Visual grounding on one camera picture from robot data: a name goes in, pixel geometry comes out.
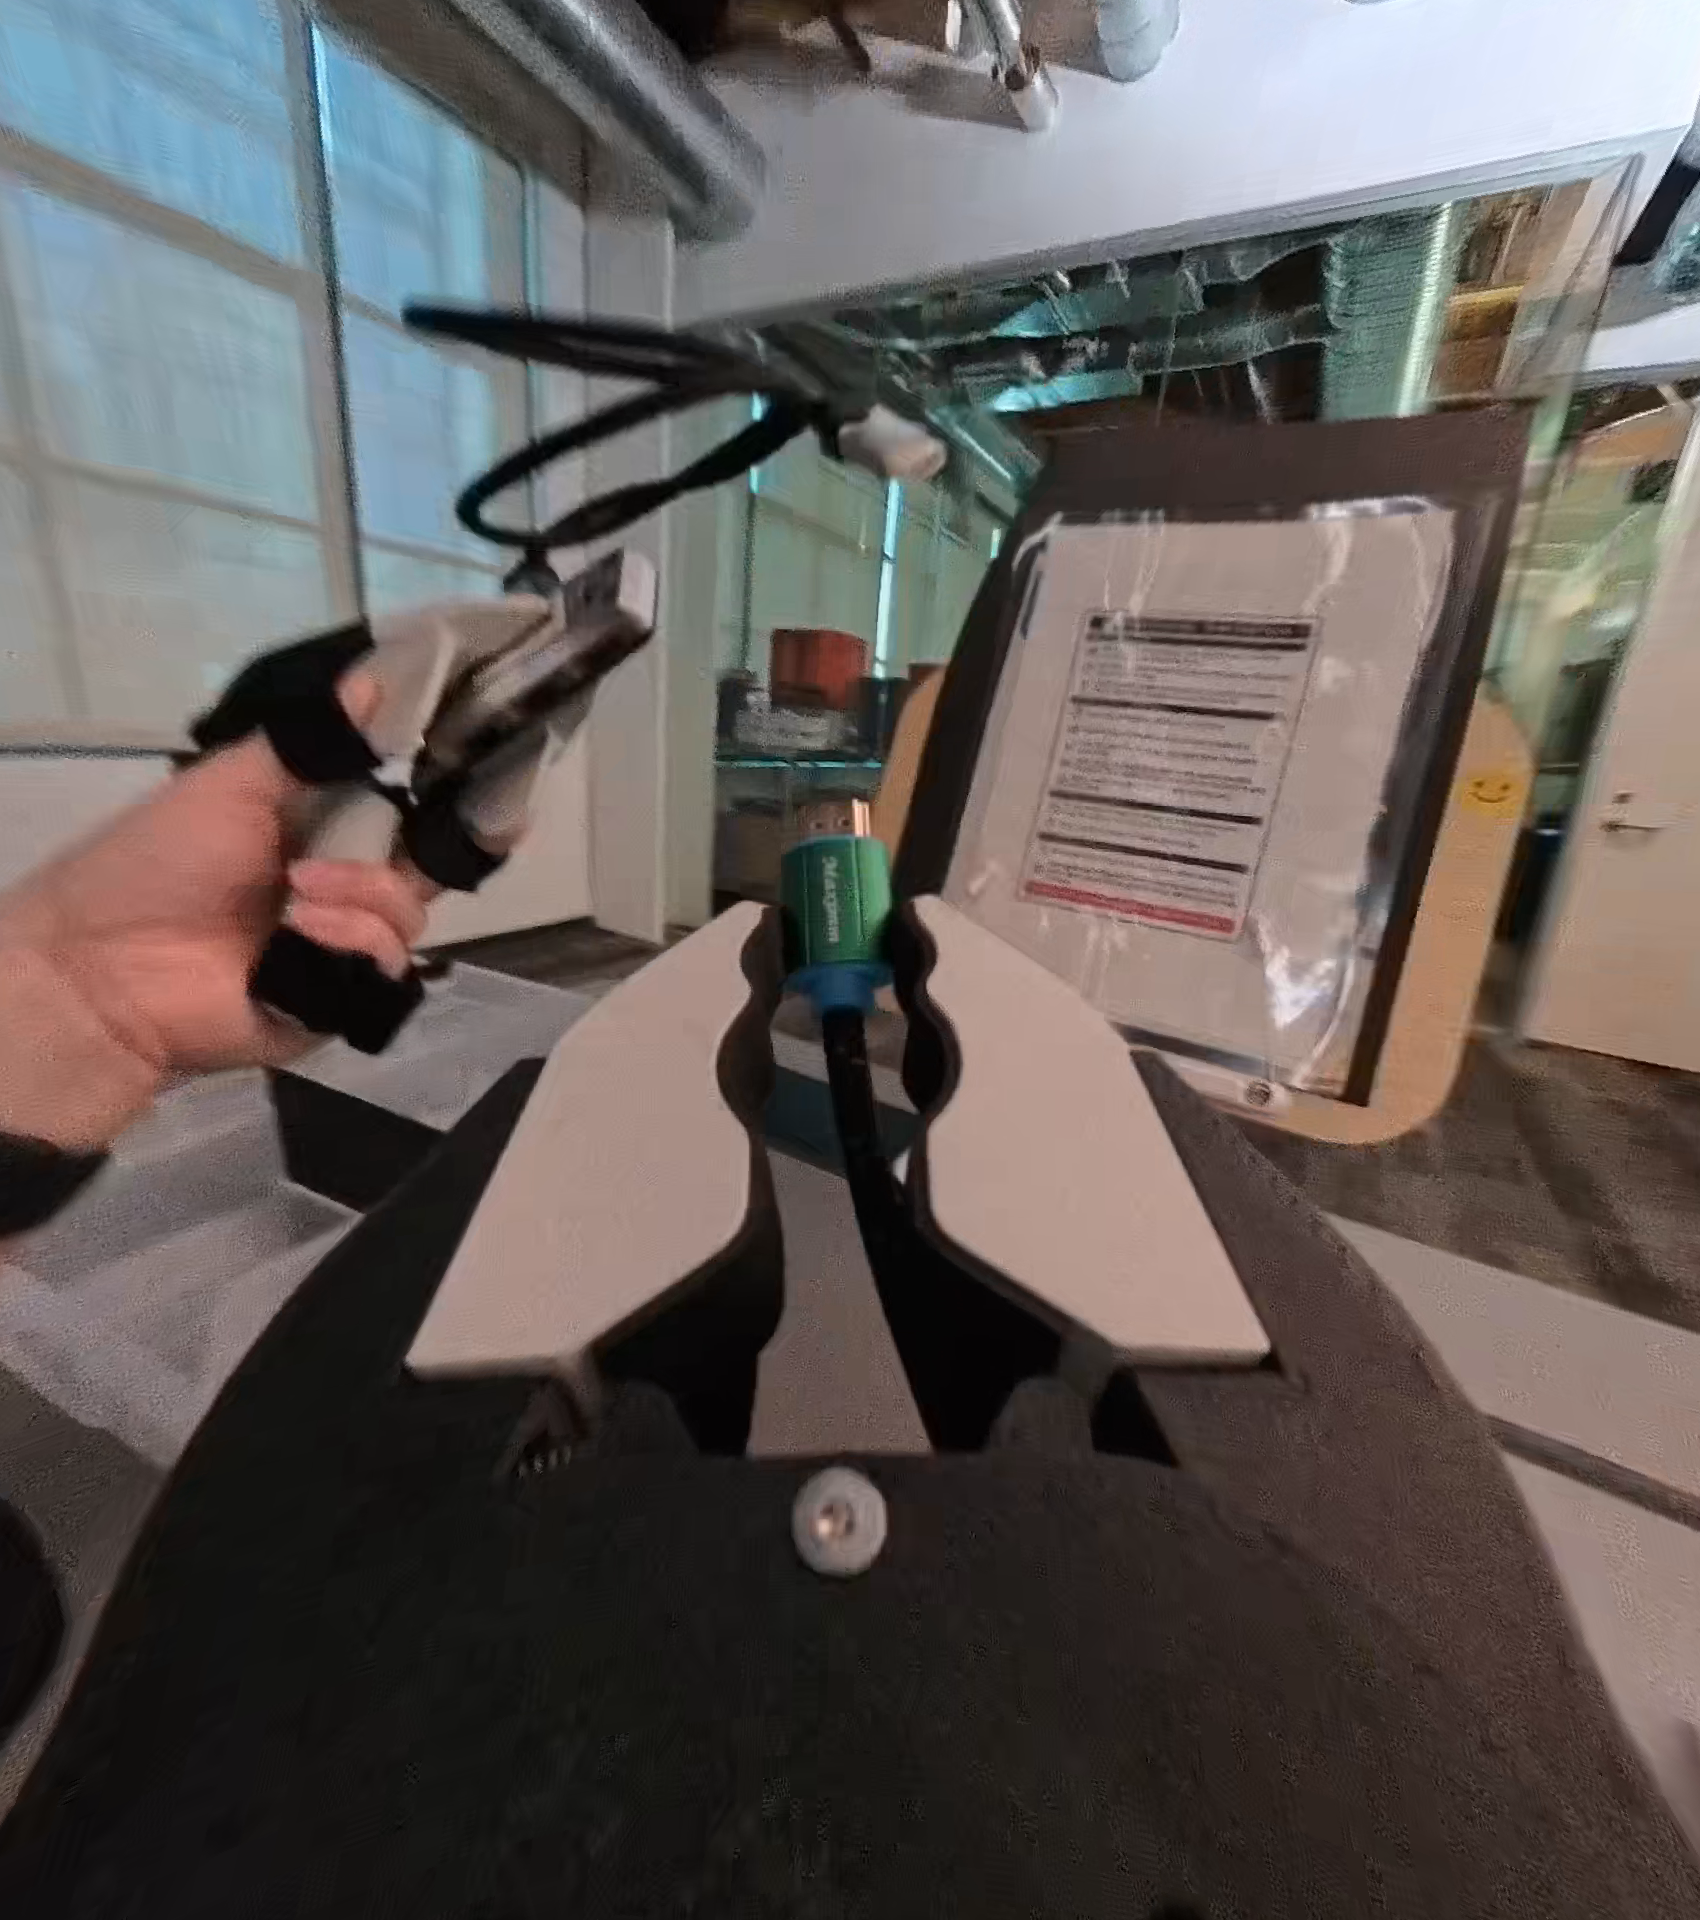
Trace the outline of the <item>grey adapter hub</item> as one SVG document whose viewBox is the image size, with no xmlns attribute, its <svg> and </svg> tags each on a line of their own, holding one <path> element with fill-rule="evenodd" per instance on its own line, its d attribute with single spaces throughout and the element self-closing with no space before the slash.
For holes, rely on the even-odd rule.
<svg viewBox="0 0 1700 1920">
<path fill-rule="evenodd" d="M 501 637 L 484 637 L 446 681 L 421 764 L 472 774 L 570 729 L 598 683 L 652 637 L 656 599 L 655 563 L 622 545 L 552 596 L 492 605 Z"/>
</svg>

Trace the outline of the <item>instruction sign on wooden board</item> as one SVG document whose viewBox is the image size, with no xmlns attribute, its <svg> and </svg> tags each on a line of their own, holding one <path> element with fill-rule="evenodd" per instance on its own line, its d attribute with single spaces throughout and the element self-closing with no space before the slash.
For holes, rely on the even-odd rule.
<svg viewBox="0 0 1700 1920">
<path fill-rule="evenodd" d="M 1534 780 L 1486 666 L 1537 411 L 1057 438 L 934 683 L 903 893 L 1270 1131 L 1433 1121 Z"/>
</svg>

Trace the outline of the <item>black hdmi cable green plugs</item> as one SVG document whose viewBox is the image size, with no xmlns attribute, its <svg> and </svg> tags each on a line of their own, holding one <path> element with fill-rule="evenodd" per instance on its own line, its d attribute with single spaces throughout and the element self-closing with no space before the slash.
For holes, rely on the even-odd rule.
<svg viewBox="0 0 1700 1920">
<path fill-rule="evenodd" d="M 891 982 L 891 871 L 862 802 L 829 803 L 780 859 L 786 988 L 814 1011 L 837 1139 L 864 1257 L 911 1398 L 936 1451 L 988 1434 L 978 1286 L 921 1230 L 886 1155 L 868 1017 Z"/>
</svg>

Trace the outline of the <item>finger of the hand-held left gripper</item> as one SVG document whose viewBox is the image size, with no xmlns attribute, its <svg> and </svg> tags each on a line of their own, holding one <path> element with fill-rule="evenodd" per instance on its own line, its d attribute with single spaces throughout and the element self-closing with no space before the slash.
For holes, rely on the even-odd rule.
<svg viewBox="0 0 1700 1920">
<path fill-rule="evenodd" d="M 455 596 L 375 612 L 377 711 L 438 711 L 476 668 L 551 622 L 544 596 Z"/>
<path fill-rule="evenodd" d="M 575 735 L 575 706 L 521 716 L 509 731 L 474 747 L 463 770 L 453 815 L 483 850 L 513 850 L 528 832 L 536 792 Z"/>
</svg>

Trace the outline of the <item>red storage crate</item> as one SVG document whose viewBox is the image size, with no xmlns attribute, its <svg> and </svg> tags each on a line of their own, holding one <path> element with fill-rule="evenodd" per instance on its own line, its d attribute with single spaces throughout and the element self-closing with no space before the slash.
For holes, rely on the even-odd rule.
<svg viewBox="0 0 1700 1920">
<path fill-rule="evenodd" d="M 769 699 L 785 709 L 854 711 L 871 666 L 873 644 L 860 633 L 778 625 L 769 635 Z"/>
</svg>

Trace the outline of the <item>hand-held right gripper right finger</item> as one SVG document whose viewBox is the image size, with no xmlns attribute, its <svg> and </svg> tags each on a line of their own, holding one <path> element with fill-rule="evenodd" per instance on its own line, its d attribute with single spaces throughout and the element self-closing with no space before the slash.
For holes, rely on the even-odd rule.
<svg viewBox="0 0 1700 1920">
<path fill-rule="evenodd" d="M 925 1236 L 1036 1319 L 1146 1369 L 1270 1358 L 1131 1046 L 941 895 L 903 908 L 903 1079 Z"/>
</svg>

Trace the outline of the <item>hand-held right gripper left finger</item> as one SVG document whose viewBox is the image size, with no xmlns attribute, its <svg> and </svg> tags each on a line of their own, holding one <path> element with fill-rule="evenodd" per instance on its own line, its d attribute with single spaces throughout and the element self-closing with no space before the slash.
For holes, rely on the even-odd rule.
<svg viewBox="0 0 1700 1920">
<path fill-rule="evenodd" d="M 406 1351 L 421 1380 L 597 1386 L 755 1363 L 786 1304 L 764 1135 L 783 923 L 740 904 L 543 1062 Z"/>
</svg>

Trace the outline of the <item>large paned window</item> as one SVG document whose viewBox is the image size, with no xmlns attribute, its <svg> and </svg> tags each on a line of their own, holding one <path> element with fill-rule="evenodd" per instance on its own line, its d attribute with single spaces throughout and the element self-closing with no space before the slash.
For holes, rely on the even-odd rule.
<svg viewBox="0 0 1700 1920">
<path fill-rule="evenodd" d="M 578 293 L 586 158 L 448 3 L 0 1 L 0 747 L 502 587 L 455 498 L 577 384 L 404 316 Z"/>
</svg>

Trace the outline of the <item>person's left hand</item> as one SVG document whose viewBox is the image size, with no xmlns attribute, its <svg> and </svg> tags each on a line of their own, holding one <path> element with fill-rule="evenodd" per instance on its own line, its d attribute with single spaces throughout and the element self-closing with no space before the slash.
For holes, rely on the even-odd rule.
<svg viewBox="0 0 1700 1920">
<path fill-rule="evenodd" d="M 0 1131 L 106 1148 L 176 1084 L 303 1057 L 251 994 L 280 926 L 409 972 L 436 887 L 303 852 L 311 800 L 253 731 L 0 891 Z"/>
</svg>

